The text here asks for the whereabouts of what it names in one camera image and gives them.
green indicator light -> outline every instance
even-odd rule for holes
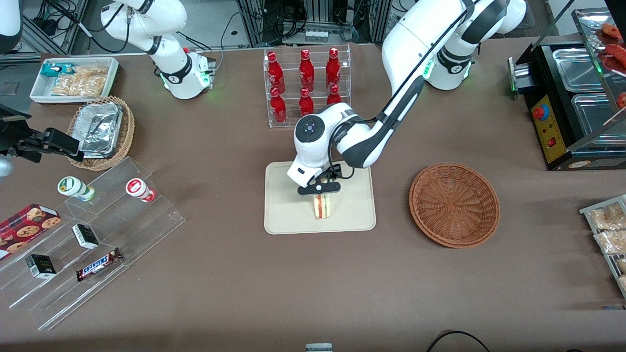
[[[468,62],[468,69],[465,71],[465,75],[463,75],[463,79],[467,78],[470,75],[470,67],[471,67],[471,61]]]
[[[434,61],[428,61],[428,64],[426,65],[426,68],[424,69],[424,79],[427,80],[430,77],[430,70],[431,67],[433,65]]]
[[[165,77],[163,77],[163,74],[161,74],[161,79],[163,80],[163,85],[165,86],[165,88],[167,90],[170,90],[170,87],[167,86],[167,81],[165,80]]]

white yogurt cup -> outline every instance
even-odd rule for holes
[[[56,186],[56,190],[60,194],[75,197],[83,202],[89,202],[96,194],[96,190],[92,186],[86,185],[83,181],[73,176],[63,177]]]
[[[132,179],[126,184],[126,193],[139,198],[142,202],[151,202],[157,197],[155,189],[150,188],[142,179]]]

yellow control panel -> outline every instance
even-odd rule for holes
[[[552,113],[552,105],[548,96],[544,96],[533,106],[530,113],[533,114],[533,121],[537,127],[543,154],[546,156],[548,163],[551,163],[565,154],[567,150],[565,149],[561,131],[558,129],[557,120]]]

acrylic bottle rack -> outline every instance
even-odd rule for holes
[[[292,47],[278,47],[266,49],[263,58],[263,74],[265,76],[265,100],[267,101],[267,116],[269,119],[270,127],[294,127],[300,119],[300,106],[298,102],[300,100],[300,51],[302,49],[308,49],[310,52],[310,60],[315,68],[315,88],[310,94],[313,99],[313,105],[315,111],[319,111],[326,106],[326,98],[328,97],[328,89],[326,88],[326,63],[328,62],[328,51],[330,48],[337,48],[339,50],[339,62],[341,63],[340,80],[339,80],[339,96],[344,103],[351,104],[352,87],[350,80],[350,46],[349,45],[320,45],[320,46],[301,46],[298,48]],[[270,88],[272,85],[269,81],[267,74],[267,68],[269,61],[267,61],[267,53],[274,51],[276,53],[277,61],[282,66],[282,71],[285,77],[286,91],[282,94],[282,98],[285,100],[285,107],[287,108],[287,123],[279,125],[274,120],[272,115],[272,109],[270,107]]]

small black box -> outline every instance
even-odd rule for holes
[[[49,279],[56,275],[56,271],[52,266],[50,257],[42,256],[41,254],[31,254],[26,257],[26,265],[31,270],[33,277],[38,279]]]
[[[100,244],[96,238],[96,234],[94,234],[91,228],[87,225],[76,224],[72,226],[72,231],[78,240],[78,245],[82,248],[96,249],[98,244]]]

